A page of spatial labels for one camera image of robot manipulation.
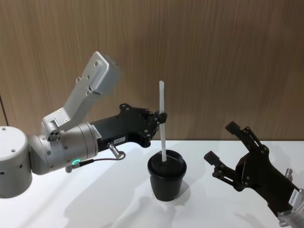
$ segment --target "white tabletop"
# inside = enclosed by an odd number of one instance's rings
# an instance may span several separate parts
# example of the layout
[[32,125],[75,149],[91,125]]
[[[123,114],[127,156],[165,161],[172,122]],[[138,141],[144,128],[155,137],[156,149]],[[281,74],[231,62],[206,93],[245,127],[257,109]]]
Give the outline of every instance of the white tabletop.
[[[294,183],[304,187],[304,142],[264,142],[270,160]],[[235,191],[213,178],[214,167],[203,156],[212,150],[231,168],[247,153],[240,141],[167,141],[187,163],[180,196],[168,203],[152,192],[148,159],[160,141],[143,149],[119,146],[122,161],[99,161],[65,173],[33,176],[30,188],[12,199],[0,199],[1,228],[278,228],[267,203],[253,190]],[[112,157],[109,151],[98,157]]]

